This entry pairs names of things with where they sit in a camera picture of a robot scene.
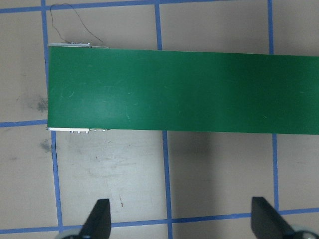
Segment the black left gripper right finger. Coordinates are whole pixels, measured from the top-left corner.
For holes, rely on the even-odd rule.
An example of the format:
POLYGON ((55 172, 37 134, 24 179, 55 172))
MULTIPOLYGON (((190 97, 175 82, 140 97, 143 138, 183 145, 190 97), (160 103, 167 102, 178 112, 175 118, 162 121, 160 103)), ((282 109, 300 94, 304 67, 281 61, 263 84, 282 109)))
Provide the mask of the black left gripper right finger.
POLYGON ((295 230, 264 197, 253 197, 251 229, 257 239, 293 239, 295 230))

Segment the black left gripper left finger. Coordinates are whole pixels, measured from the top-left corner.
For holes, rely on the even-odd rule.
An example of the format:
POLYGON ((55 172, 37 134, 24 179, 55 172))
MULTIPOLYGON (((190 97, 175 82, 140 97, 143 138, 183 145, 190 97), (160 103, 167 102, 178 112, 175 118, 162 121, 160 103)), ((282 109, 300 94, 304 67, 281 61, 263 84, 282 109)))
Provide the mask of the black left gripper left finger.
POLYGON ((99 199, 78 234, 79 239, 108 239, 111 234, 110 200, 99 199))

